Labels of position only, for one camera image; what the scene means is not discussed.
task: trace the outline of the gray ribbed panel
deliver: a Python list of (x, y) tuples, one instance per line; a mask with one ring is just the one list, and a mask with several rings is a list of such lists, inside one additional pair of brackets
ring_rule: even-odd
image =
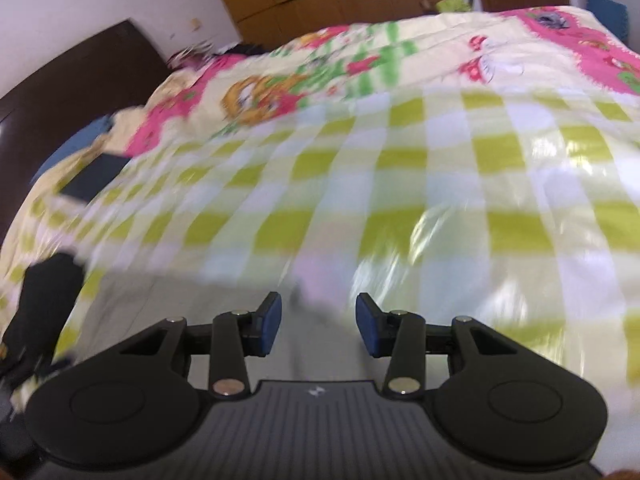
[(217, 404), (198, 432), (138, 468), (87, 473), (47, 464), (36, 480), (593, 480), (590, 466), (548, 474), (501, 472), (453, 449), (415, 404), (371, 383), (263, 382), (260, 394)]

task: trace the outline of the headboard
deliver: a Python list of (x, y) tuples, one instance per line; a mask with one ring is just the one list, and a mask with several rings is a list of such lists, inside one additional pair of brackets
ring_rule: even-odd
[(80, 128), (143, 105), (170, 71), (133, 23), (114, 25), (0, 99), (0, 243), (40, 165)]

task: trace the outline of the silver rivet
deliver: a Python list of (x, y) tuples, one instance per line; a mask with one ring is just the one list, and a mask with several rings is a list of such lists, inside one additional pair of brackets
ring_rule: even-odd
[(219, 395), (234, 396), (244, 392), (244, 383), (238, 379), (220, 379), (213, 384), (213, 391)]
[(420, 389), (420, 383), (411, 377), (396, 377), (388, 386), (392, 392), (401, 395), (413, 394)]

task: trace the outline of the screw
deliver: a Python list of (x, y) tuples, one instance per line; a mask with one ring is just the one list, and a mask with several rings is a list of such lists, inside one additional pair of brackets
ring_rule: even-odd
[(213, 391), (219, 395), (234, 396), (244, 392), (244, 383), (238, 379), (220, 379), (213, 384)]
[(420, 389), (420, 383), (411, 377), (396, 377), (387, 386), (392, 392), (401, 395), (413, 394)]

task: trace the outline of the gray cloth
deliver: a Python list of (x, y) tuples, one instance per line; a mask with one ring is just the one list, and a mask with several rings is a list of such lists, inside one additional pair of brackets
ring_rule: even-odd
[[(210, 323), (234, 309), (255, 310), (268, 289), (201, 285), (190, 280), (148, 274), (107, 274), (82, 326), (76, 347), (80, 360), (140, 332), (166, 317), (189, 324)], [(384, 378), (388, 360), (366, 353), (355, 322), (351, 329), (302, 305), (295, 291), (279, 289), (282, 323), (266, 358), (247, 358), (252, 388), (261, 379), (342, 381)], [(189, 381), (206, 388), (208, 357), (196, 356)]]

